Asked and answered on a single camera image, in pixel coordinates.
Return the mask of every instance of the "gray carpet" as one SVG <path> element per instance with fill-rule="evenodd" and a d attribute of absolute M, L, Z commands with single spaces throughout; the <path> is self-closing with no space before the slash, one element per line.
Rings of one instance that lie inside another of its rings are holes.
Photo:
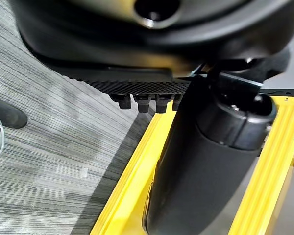
<path fill-rule="evenodd" d="M 29 119 L 5 130 L 0 235 L 89 234 L 151 115 L 138 115 L 135 102 L 121 111 L 108 95 L 40 64 L 2 0 L 0 99 Z"/>

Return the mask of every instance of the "yellow metal bar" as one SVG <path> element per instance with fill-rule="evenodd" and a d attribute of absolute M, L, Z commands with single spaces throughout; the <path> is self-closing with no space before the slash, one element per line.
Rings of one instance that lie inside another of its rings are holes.
<path fill-rule="evenodd" d="M 154 115 L 90 235 L 145 235 L 145 201 L 175 113 L 170 103 Z"/>
<path fill-rule="evenodd" d="M 294 165 L 294 97 L 274 97 L 279 107 L 272 131 L 260 155 L 229 235 L 264 235 L 286 178 Z"/>
<path fill-rule="evenodd" d="M 279 106 L 272 131 L 253 172 L 230 235 L 272 231 L 294 164 L 294 98 L 274 97 Z M 173 122 L 172 104 L 155 114 L 100 214 L 91 235 L 145 235 L 142 216 L 156 163 Z"/>

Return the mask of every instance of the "floor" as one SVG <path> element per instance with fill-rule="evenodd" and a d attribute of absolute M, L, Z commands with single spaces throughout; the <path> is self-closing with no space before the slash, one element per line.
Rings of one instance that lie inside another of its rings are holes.
<path fill-rule="evenodd" d="M 0 235 L 87 235 L 152 114 L 47 69 L 23 46 L 0 0 L 0 99 L 28 125 L 6 128 L 0 156 Z"/>

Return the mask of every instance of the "yellow rail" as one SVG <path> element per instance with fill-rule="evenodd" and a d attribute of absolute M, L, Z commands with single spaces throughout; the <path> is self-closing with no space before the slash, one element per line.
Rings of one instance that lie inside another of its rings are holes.
<path fill-rule="evenodd" d="M 294 166 L 294 97 L 274 97 L 278 115 L 229 235 L 271 234 Z"/>
<path fill-rule="evenodd" d="M 229 235 L 270 234 L 294 165 L 294 98 L 274 97 L 279 106 Z M 142 216 L 154 169 L 175 112 L 155 114 L 90 235 L 145 235 Z"/>

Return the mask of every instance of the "screw hole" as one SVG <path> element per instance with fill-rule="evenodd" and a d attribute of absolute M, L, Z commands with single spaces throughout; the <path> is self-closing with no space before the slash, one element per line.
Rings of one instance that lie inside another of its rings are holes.
<path fill-rule="evenodd" d="M 138 19 L 139 23 L 149 28 L 160 27 L 159 24 L 174 16 L 179 8 L 180 0 L 136 0 L 134 4 L 136 14 L 143 18 Z"/>

